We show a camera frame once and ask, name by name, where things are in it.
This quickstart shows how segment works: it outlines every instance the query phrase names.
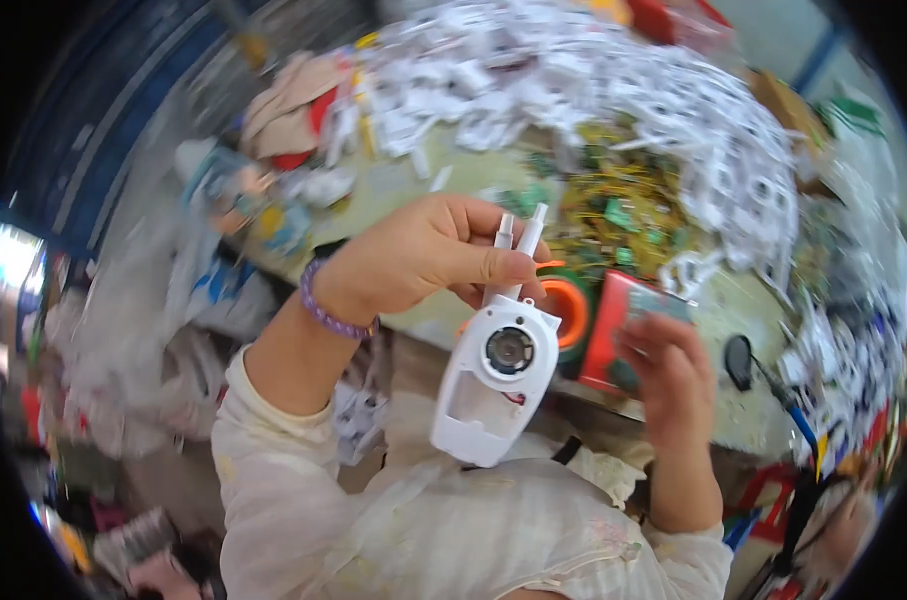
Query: white sleeve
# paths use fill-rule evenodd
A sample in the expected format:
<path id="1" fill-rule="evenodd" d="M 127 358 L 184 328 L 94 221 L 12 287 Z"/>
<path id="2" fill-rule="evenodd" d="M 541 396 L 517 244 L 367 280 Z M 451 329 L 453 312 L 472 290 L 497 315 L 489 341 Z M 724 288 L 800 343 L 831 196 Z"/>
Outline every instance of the white sleeve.
<path id="1" fill-rule="evenodd" d="M 651 586 L 631 597 L 665 600 L 720 600 L 723 598 L 734 553 L 723 543 L 723 525 L 706 531 L 666 534 L 652 525 L 643 534 L 653 552 L 640 552 L 643 577 Z"/>
<path id="2" fill-rule="evenodd" d="M 280 411 L 251 385 L 245 351 L 227 369 L 211 436 L 226 509 L 221 570 L 231 597 L 296 597 L 350 526 L 353 504 L 336 482 L 331 405 L 311 416 Z"/>

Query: table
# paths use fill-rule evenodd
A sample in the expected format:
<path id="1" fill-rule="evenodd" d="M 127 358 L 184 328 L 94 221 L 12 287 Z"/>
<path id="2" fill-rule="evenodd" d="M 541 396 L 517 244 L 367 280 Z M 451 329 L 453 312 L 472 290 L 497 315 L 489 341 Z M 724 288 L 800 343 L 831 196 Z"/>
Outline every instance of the table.
<path id="1" fill-rule="evenodd" d="M 427 136 L 424 150 L 434 176 L 447 165 L 453 167 L 444 191 L 471 195 L 492 186 L 525 188 L 531 175 L 521 162 L 528 151 L 543 148 L 548 141 L 544 132 L 530 130 L 510 149 L 474 153 L 456 146 L 454 133 L 453 126 L 436 126 Z M 311 247 L 359 234 L 394 209 L 423 196 L 432 184 L 432 178 L 417 178 L 409 158 L 374 159 L 362 150 L 346 157 L 342 164 L 355 169 L 357 174 L 352 197 L 342 211 L 328 214 L 315 224 Z M 278 260 L 256 247 L 244 248 L 244 254 L 261 269 L 289 282 L 298 281 L 308 258 L 305 252 Z M 450 351 L 456 331 L 472 314 L 469 306 L 444 290 L 404 313 L 384 315 L 382 323 Z M 778 325 L 783 318 L 783 307 L 774 295 L 748 272 L 722 270 L 704 287 L 699 306 L 693 310 L 693 319 L 705 338 L 711 362 L 719 368 L 712 438 L 724 448 L 773 459 L 789 449 L 790 440 L 799 438 L 789 417 L 764 386 L 758 384 L 753 390 L 741 393 L 720 367 L 723 344 L 735 333 L 750 338 L 759 360 L 775 359 L 783 348 L 783 334 Z M 643 420 L 643 405 L 637 400 L 615 397 L 559 376 L 554 378 L 552 389 L 629 419 Z"/>

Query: bracelet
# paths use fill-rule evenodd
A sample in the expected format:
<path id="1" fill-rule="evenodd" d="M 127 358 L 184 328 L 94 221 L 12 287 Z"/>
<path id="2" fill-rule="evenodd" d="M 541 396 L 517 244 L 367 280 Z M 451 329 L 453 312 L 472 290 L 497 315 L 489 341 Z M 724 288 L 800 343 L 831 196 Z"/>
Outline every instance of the bracelet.
<path id="1" fill-rule="evenodd" d="M 325 258 L 314 258 L 303 270 L 303 274 L 300 276 L 300 297 L 303 300 L 303 306 L 310 311 L 313 318 L 321 325 L 337 335 L 361 342 L 374 337 L 374 334 L 380 330 L 379 317 L 375 317 L 374 322 L 368 327 L 358 327 L 331 317 L 326 310 L 317 304 L 317 299 L 313 296 L 313 277 L 320 270 L 320 267 L 324 266 L 325 262 L 327 262 Z"/>

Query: red wire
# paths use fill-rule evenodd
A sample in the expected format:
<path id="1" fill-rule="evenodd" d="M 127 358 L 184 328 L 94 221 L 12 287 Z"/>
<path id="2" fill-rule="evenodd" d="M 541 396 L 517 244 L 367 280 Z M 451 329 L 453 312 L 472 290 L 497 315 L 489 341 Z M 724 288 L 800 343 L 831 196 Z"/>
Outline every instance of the red wire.
<path id="1" fill-rule="evenodd" d="M 519 404 L 520 406 L 523 406 L 523 403 L 526 402 L 526 396 L 523 395 L 522 393 L 518 393 L 517 397 L 512 397 L 506 391 L 501 391 L 500 393 L 503 394 L 504 398 L 506 398 L 510 402 L 513 402 L 514 404 Z"/>

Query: cardboard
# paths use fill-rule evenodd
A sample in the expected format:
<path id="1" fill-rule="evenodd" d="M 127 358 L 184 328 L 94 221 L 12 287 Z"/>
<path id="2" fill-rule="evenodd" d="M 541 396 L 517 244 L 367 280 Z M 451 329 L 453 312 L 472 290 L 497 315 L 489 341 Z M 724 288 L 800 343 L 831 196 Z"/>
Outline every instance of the cardboard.
<path id="1" fill-rule="evenodd" d="M 795 130 L 805 136 L 794 146 L 801 158 L 796 176 L 797 191 L 833 196 L 829 188 L 820 182 L 815 169 L 831 139 L 823 123 L 799 94 L 769 71 L 752 72 L 749 82 L 754 98 L 777 117 L 784 129 Z"/>

